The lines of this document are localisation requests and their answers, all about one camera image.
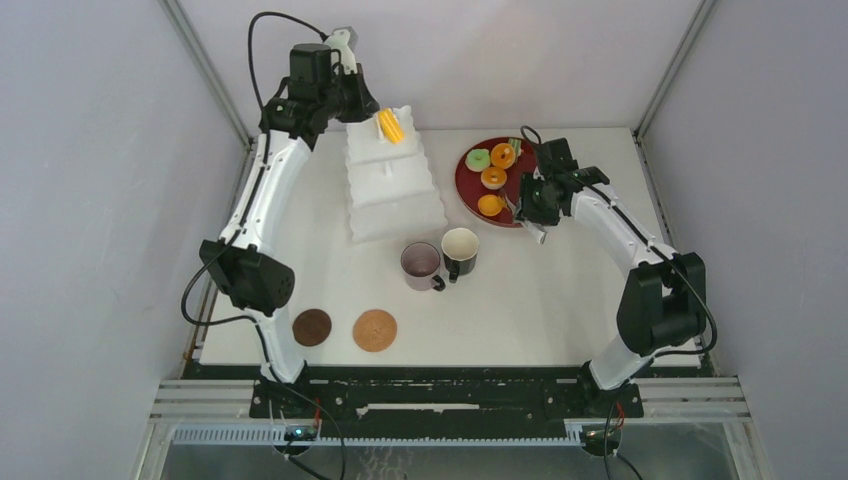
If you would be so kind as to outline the yellow cake slice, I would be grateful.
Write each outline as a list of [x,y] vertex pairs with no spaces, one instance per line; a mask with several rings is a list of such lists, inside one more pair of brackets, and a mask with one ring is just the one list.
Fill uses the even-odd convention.
[[405,139],[405,132],[394,110],[385,108],[377,112],[376,123],[381,140],[399,144]]

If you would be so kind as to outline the black mug white inside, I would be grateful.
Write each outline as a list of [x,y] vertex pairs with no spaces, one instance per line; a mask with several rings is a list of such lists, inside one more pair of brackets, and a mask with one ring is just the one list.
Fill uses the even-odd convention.
[[478,236],[467,228],[453,228],[442,236],[441,250],[450,283],[474,270],[479,247]]

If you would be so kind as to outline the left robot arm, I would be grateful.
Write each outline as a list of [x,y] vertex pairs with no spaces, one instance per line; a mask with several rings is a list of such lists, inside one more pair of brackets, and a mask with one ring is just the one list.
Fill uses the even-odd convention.
[[306,361],[291,331],[288,303],[296,274],[279,260],[275,234],[298,176],[328,124],[358,123],[379,109],[348,46],[295,45],[284,93],[261,106],[260,135],[247,184],[219,237],[200,258],[218,290],[253,323],[264,375],[279,382],[274,404],[290,417],[311,407],[311,388],[297,380]]

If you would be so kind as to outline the white tiered dessert stand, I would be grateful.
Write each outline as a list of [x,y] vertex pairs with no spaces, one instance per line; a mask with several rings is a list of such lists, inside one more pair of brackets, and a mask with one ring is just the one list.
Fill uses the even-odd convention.
[[391,142],[373,117],[346,127],[347,210],[352,241],[411,237],[447,225],[445,206],[412,108],[393,108],[404,138]]

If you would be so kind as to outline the metal tongs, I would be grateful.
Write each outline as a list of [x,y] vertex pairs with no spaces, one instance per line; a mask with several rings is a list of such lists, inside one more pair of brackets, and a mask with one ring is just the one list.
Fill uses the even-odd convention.
[[513,222],[526,230],[534,238],[534,241],[537,244],[543,245],[547,237],[547,231],[540,225],[520,219],[518,217],[517,206],[509,199],[504,189],[499,190],[498,195],[504,206],[510,211],[513,217]]

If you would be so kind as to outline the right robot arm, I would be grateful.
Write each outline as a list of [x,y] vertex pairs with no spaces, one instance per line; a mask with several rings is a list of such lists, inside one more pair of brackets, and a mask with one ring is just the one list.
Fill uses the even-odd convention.
[[681,254],[653,235],[624,206],[608,176],[582,168],[568,141],[526,139],[536,159],[519,184],[513,215],[536,229],[570,218],[594,231],[625,279],[616,311],[617,334],[587,362],[578,402],[592,416],[605,415],[617,390],[665,356],[700,356],[717,340],[706,302],[706,268],[695,253]]

